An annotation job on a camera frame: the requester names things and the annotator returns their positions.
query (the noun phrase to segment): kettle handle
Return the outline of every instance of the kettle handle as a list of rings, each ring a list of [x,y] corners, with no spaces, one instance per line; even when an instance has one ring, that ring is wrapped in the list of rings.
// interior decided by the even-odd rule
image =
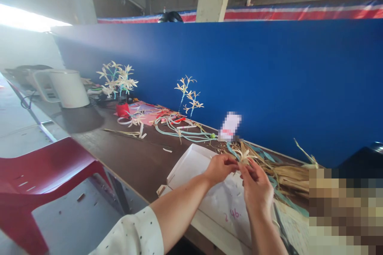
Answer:
[[[48,93],[46,91],[46,89],[42,86],[43,84],[40,82],[41,80],[41,76],[45,74],[46,75],[46,78],[49,79],[49,82],[50,82],[50,85],[52,87],[52,89],[54,90],[54,93],[56,95],[56,100],[51,100],[48,96]],[[57,92],[55,90],[55,87],[53,86],[53,83],[52,83],[52,80],[51,80],[51,77],[49,77],[49,70],[40,70],[40,71],[35,71],[33,74],[32,74],[32,77],[33,77],[33,80],[36,84],[36,89],[37,91],[39,92],[40,96],[43,98],[44,101],[46,102],[51,102],[51,103],[55,103],[55,102],[60,102],[58,96],[57,96]]]

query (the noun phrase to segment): red cup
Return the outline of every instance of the red cup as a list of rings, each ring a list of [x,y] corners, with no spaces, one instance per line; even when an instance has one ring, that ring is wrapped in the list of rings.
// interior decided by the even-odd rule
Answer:
[[[117,115],[121,117],[129,117],[129,105],[127,103],[116,105]]]

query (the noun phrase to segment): white polka dot shirt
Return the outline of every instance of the white polka dot shirt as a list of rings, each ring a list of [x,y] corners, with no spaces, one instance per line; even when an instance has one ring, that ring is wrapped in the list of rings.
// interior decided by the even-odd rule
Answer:
[[[148,206],[122,217],[91,255],[163,255],[160,225]]]

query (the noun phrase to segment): forearm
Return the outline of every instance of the forearm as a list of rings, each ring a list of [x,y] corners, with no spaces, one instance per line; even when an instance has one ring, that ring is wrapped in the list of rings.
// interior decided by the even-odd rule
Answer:
[[[165,254],[183,236],[212,186],[207,177],[198,175],[150,204],[161,228]]]
[[[249,214],[253,254],[287,255],[287,250],[279,236],[271,216]]]

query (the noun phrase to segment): wooden table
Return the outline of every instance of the wooden table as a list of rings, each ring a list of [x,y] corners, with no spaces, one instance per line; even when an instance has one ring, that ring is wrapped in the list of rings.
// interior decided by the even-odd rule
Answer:
[[[111,108],[94,106],[58,111],[58,105],[56,109],[52,109],[52,104],[47,105],[44,102],[36,102],[36,104],[95,158],[102,162],[113,176],[134,190],[148,204],[158,198],[157,189],[160,185],[166,184],[166,177],[192,143],[182,138],[182,144],[180,144],[179,137],[160,134],[155,130],[154,126],[144,126],[144,133],[147,133],[144,141],[102,131],[103,128],[139,131],[138,126],[128,128],[118,124],[117,117],[113,115],[115,112],[113,106]],[[206,131],[216,132],[210,128],[206,128]],[[166,152],[160,145],[150,144],[147,141],[170,146],[173,148],[173,152]],[[212,149],[208,143],[200,143],[199,145]],[[269,150],[266,151],[284,161],[294,162],[289,157]],[[113,179],[113,176],[111,180],[115,191],[121,194],[122,190],[119,189],[122,187],[118,181]],[[124,205],[128,203],[124,202],[123,198],[120,198],[120,203],[127,213],[128,206]],[[192,226],[189,227],[185,236],[206,254],[223,254]]]

